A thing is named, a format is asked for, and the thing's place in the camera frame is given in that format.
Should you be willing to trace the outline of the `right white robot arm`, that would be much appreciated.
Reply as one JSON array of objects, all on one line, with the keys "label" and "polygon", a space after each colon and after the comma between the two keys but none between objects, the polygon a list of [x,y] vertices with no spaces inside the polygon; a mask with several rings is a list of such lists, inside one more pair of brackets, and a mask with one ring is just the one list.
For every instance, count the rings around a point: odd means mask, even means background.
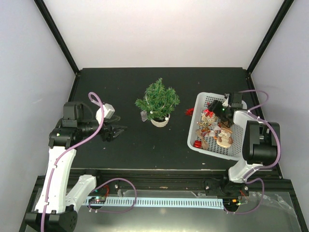
[{"label": "right white robot arm", "polygon": [[244,110],[242,94],[247,92],[253,91],[231,92],[226,97],[227,105],[214,100],[208,106],[208,111],[222,122],[227,122],[229,126],[237,125],[244,130],[242,158],[228,169],[228,178],[219,183],[220,191],[225,195],[232,194],[237,189],[237,183],[246,183],[256,171],[275,167],[281,158],[279,124],[269,123],[252,113],[261,104]]}]

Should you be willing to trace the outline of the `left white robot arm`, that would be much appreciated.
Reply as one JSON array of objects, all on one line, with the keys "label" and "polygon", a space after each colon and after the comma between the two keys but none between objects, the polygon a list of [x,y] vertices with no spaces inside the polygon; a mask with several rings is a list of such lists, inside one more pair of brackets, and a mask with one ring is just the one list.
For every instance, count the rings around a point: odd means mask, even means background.
[{"label": "left white robot arm", "polygon": [[114,115],[112,105],[100,105],[90,119],[85,118],[84,107],[80,101],[65,103],[63,117],[49,134],[49,161],[44,185],[34,210],[25,215],[26,224],[37,232],[74,231],[78,211],[87,196],[90,192],[100,192],[104,186],[96,172],[90,171],[81,175],[74,187],[67,191],[77,146],[97,134],[110,142],[126,129],[114,124],[120,117]]}]

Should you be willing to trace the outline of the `red berry sprig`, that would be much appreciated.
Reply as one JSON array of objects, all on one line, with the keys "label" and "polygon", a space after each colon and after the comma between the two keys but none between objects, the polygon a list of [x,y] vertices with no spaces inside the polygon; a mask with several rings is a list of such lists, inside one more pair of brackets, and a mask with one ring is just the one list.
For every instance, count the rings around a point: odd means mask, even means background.
[{"label": "red berry sprig", "polygon": [[186,114],[187,116],[192,116],[192,115],[193,115],[193,112],[194,112],[194,108],[190,108],[190,109],[187,109],[187,110],[185,111],[185,114]]}]

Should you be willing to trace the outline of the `clear battery box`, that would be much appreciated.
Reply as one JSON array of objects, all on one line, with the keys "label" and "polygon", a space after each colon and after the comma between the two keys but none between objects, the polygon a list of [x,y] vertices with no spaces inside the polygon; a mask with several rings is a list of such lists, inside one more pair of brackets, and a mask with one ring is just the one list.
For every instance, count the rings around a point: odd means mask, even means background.
[{"label": "clear battery box", "polygon": [[147,114],[146,111],[141,111],[140,116],[141,116],[141,120],[142,120],[143,122],[145,122],[145,121],[148,120],[148,114]]}]

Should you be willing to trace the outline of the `red star ornament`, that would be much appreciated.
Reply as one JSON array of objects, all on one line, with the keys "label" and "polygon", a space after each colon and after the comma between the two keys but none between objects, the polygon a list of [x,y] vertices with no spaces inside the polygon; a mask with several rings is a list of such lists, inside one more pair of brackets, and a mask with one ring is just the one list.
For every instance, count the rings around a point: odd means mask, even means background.
[{"label": "red star ornament", "polygon": [[205,109],[203,113],[205,114],[205,116],[209,116],[210,118],[212,118],[214,115],[214,112],[210,111],[209,109]]}]

